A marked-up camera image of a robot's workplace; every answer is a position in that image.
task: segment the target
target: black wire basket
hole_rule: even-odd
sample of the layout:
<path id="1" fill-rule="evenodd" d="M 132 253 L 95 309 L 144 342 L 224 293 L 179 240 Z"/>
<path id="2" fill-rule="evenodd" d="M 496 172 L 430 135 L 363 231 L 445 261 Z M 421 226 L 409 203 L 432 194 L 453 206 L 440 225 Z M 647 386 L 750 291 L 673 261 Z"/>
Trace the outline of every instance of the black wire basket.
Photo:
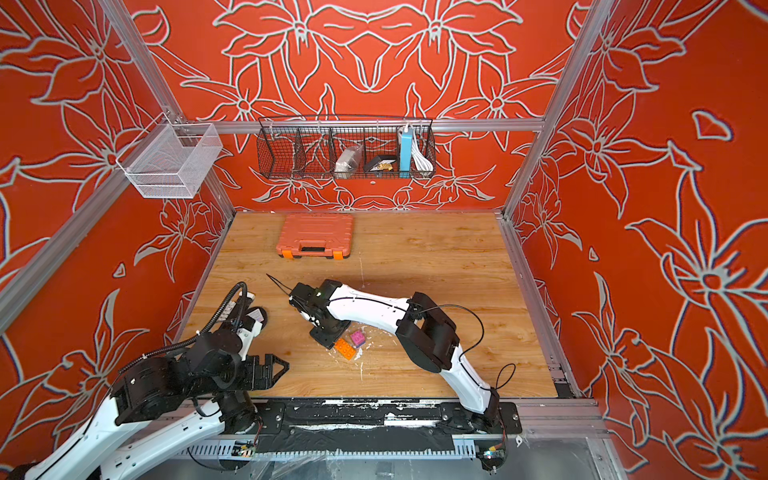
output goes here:
<path id="1" fill-rule="evenodd" d="M 266 178 L 430 178 L 435 173 L 435 135 L 432 120 L 425 118 L 373 117 L 366 115 L 305 115 L 302 117 L 259 118 L 257 148 L 259 172 Z M 364 166 L 379 155 L 399 158 L 397 130 L 406 124 L 421 154 L 432 165 L 430 170 L 364 171 Z M 362 146 L 362 160 L 352 173 L 335 172 L 336 161 L 345 149 Z"/>

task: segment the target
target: floral wall pattern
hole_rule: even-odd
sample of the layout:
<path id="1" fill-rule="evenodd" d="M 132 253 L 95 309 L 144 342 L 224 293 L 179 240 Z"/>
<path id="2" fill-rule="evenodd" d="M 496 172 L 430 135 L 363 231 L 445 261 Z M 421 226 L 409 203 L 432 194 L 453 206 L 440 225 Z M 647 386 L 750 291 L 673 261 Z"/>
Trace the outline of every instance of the floral wall pattern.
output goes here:
<path id="1" fill-rule="evenodd" d="M 187 118 L 544 114 L 589 1 L 127 0 Z M 252 135 L 217 172 L 240 210 L 500 207 L 531 132 L 438 136 L 430 180 L 267 180 Z"/>
<path id="2" fill-rule="evenodd" d="M 99 220 L 0 336 L 0 478 L 60 445 L 126 362 L 173 342 L 226 221 L 205 186 L 193 200 L 129 187 Z"/>
<path id="3" fill-rule="evenodd" d="M 634 478 L 765 478 L 765 2 L 621 0 L 514 219 Z"/>
<path id="4" fill-rule="evenodd" d="M 0 84 L 1 289 L 160 108 L 93 0 L 0 2 Z M 224 223 L 207 187 L 165 201 L 129 187 L 100 219 L 0 335 L 0 478 L 61 444 L 116 367 L 172 341 Z"/>
<path id="5" fill-rule="evenodd" d="M 95 0 L 0 2 L 0 84 L 2 289 L 160 108 Z"/>

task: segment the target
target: wooden tabletop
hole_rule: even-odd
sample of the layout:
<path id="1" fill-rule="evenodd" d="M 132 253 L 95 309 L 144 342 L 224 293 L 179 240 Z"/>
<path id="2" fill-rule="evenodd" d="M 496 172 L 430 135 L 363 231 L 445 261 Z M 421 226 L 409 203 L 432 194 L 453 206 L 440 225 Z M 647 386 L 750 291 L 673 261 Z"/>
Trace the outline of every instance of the wooden tabletop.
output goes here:
<path id="1" fill-rule="evenodd" d="M 274 353 L 290 362 L 290 371 L 262 395 L 456 397 L 442 377 L 414 365 L 397 338 L 382 330 L 351 325 L 348 334 L 362 327 L 368 339 L 352 361 L 326 350 L 266 273 L 291 288 L 297 282 L 317 287 L 328 278 L 382 296 L 419 291 L 437 304 L 457 303 L 480 316 L 485 338 L 466 358 L 486 382 L 494 385 L 504 364 L 517 363 L 502 397 L 557 396 L 494 214 L 353 215 L 349 258 L 286 260 L 275 250 L 285 215 L 237 214 L 182 338 L 194 335 L 243 280 L 256 294 L 253 305 L 263 306 L 269 320 L 250 354 Z M 469 348 L 480 337 L 477 319 L 458 309 L 445 312 Z"/>

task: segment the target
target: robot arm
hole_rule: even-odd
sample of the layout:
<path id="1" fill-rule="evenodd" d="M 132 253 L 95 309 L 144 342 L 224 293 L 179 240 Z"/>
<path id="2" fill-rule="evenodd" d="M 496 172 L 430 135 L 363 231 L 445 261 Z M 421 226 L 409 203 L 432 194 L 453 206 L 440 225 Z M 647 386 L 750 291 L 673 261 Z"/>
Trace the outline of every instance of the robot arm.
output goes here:
<path id="1" fill-rule="evenodd" d="M 298 283 L 289 302 L 314 325 L 310 335 L 327 349 L 333 348 L 351 322 L 396 335 L 410 359 L 428 372 L 439 373 L 464 408 L 494 418 L 498 393 L 462 356 L 456 325 L 425 294 L 388 298 L 325 280 L 317 289 Z M 416 322 L 422 319 L 418 327 Z"/>
<path id="2" fill-rule="evenodd" d="M 249 296 L 238 302 L 250 304 Z M 9 478 L 85 480 L 100 469 L 101 478 L 132 480 L 180 450 L 222 432 L 241 433 L 255 425 L 257 411 L 247 391 L 268 389 L 289 364 L 273 355 L 247 355 L 266 318 L 249 309 L 241 321 L 229 316 L 214 332 L 201 332 L 187 351 L 175 357 L 147 357 L 128 369 L 96 413 L 43 462 L 23 465 Z M 273 366 L 283 368 L 277 374 Z M 188 398 L 213 396 L 182 419 L 126 445 L 126 440 Z"/>

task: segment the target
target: orange toolbox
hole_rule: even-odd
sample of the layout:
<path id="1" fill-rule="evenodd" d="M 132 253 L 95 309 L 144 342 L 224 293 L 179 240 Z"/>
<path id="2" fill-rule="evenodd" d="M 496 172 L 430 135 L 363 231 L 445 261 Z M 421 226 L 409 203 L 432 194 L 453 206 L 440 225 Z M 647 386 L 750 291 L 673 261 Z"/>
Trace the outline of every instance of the orange toolbox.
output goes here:
<path id="1" fill-rule="evenodd" d="M 277 241 L 277 254 L 289 259 L 347 258 L 352 251 L 352 222 L 352 215 L 290 214 Z"/>

